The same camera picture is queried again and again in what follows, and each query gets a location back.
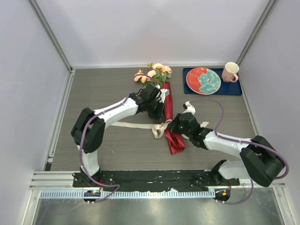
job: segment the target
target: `mug handle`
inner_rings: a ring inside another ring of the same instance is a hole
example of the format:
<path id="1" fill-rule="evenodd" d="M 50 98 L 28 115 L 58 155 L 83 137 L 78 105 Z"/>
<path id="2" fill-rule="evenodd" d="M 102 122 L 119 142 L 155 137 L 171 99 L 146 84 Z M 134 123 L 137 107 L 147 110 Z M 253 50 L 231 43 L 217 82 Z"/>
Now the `mug handle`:
<path id="1" fill-rule="evenodd" d="M 233 74 L 233 75 L 235 77 L 235 80 L 232 79 L 232 80 L 230 80 L 230 82 L 235 83 L 235 82 L 237 82 L 239 80 L 239 77 L 236 74 Z"/>

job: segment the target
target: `flower bouquet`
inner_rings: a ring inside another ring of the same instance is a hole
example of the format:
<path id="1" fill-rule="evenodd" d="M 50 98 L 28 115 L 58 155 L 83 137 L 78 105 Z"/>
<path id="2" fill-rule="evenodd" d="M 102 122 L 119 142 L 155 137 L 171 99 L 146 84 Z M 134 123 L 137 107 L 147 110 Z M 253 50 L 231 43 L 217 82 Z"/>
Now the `flower bouquet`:
<path id="1" fill-rule="evenodd" d="M 147 75 L 152 77 L 160 86 L 161 89 L 168 89 L 169 95 L 165 98 L 165 121 L 173 120 L 173 98 L 172 98 L 172 92 L 171 92 L 171 85 L 169 82 L 166 82 L 167 78 L 172 77 L 172 70 L 170 67 L 164 66 L 160 63 L 156 63 L 153 65 L 153 63 L 148 64 L 148 67 L 151 68 Z M 143 70 L 139 70 L 136 75 L 144 74 Z M 141 83 L 144 87 L 146 87 L 148 84 L 154 84 L 154 82 L 143 75 L 136 76 L 135 82 Z M 165 137 L 168 141 L 169 149 L 171 154 L 176 154 L 183 152 L 185 149 L 185 144 L 183 141 L 183 138 L 179 134 L 171 133 L 169 129 L 165 130 Z"/>
<path id="2" fill-rule="evenodd" d="M 167 78 L 172 77 L 172 70 L 170 67 L 164 66 L 160 63 L 150 63 L 148 64 L 148 67 L 151 68 L 147 75 L 152 77 L 154 80 L 157 81 L 160 87 L 162 87 L 166 83 Z M 151 80 L 149 77 L 143 76 L 144 72 L 142 69 L 138 71 L 136 75 L 142 74 L 140 76 L 135 77 L 135 82 L 141 83 L 144 87 L 146 87 L 149 83 L 154 85 L 153 80 Z"/>

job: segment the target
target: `pink flower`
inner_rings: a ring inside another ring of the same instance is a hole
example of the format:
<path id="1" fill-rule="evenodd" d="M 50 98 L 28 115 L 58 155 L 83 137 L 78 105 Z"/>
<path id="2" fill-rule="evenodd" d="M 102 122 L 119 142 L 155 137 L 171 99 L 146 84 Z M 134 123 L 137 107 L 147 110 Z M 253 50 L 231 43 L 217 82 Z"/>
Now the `pink flower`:
<path id="1" fill-rule="evenodd" d="M 150 77 L 154 77 L 156 75 L 156 71 L 153 69 L 153 70 L 150 70 L 148 73 L 147 73 L 148 76 Z"/>
<path id="2" fill-rule="evenodd" d="M 142 76 L 142 83 L 145 83 L 146 81 L 149 81 L 150 80 L 150 78 L 148 78 L 148 77 L 146 77 L 146 76 Z"/>
<path id="3" fill-rule="evenodd" d="M 164 67 L 164 65 L 162 65 L 162 64 L 160 64 L 160 63 L 156 63 L 156 64 L 154 64 L 153 65 L 153 69 L 160 69 L 160 68 L 163 68 Z"/>
<path id="4" fill-rule="evenodd" d="M 137 82 L 141 77 L 143 77 L 142 75 L 141 76 L 136 76 L 135 77 L 135 82 Z"/>
<path id="5" fill-rule="evenodd" d="M 165 67 L 163 67 L 163 73 L 164 72 L 167 72 L 167 73 L 171 73 L 171 68 L 169 68 L 169 67 L 167 67 L 167 66 L 165 66 Z"/>

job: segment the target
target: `white wall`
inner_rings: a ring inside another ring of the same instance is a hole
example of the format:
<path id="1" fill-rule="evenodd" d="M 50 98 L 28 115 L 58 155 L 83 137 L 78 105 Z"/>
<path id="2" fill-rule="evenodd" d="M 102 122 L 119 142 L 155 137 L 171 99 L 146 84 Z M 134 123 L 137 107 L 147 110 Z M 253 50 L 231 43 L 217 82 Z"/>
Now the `white wall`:
<path id="1" fill-rule="evenodd" d="M 290 164 L 285 178 L 300 213 L 300 1 L 278 1 L 240 66 L 256 123 Z"/>
<path id="2" fill-rule="evenodd" d="M 26 0 L 1 0 L 0 21 L 0 218 L 19 225 L 68 72 Z"/>
<path id="3" fill-rule="evenodd" d="M 37 0 L 72 66 L 236 61 L 268 0 Z"/>

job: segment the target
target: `gray table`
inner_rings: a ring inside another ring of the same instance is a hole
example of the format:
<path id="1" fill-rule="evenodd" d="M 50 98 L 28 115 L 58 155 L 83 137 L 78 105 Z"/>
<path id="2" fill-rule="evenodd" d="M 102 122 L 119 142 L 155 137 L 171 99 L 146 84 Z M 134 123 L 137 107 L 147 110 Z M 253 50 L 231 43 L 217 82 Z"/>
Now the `gray table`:
<path id="1" fill-rule="evenodd" d="M 120 101 L 128 92 L 133 75 L 140 68 L 78 69 L 69 95 L 65 116 L 51 170 L 78 171 L 78 150 L 70 131 L 81 110 L 85 107 L 100 109 Z M 182 84 L 182 67 L 173 67 L 170 79 L 173 96 L 173 113 L 183 112 L 182 104 L 202 95 L 185 95 Z M 142 86 L 134 84 L 132 92 Z M 208 96 L 224 104 L 225 118 L 219 132 L 236 137 L 254 137 L 253 127 L 243 96 Z M 210 122 L 214 128 L 221 116 L 219 105 L 211 101 L 195 103 L 198 122 Z M 147 113 L 127 117 L 122 121 L 155 123 Z M 109 127 L 98 151 L 102 170 L 159 170 L 159 169 L 211 169 L 219 160 L 237 158 L 218 151 L 196 148 L 185 140 L 183 153 L 171 155 L 164 137 L 155 139 L 150 130 L 126 127 Z"/>

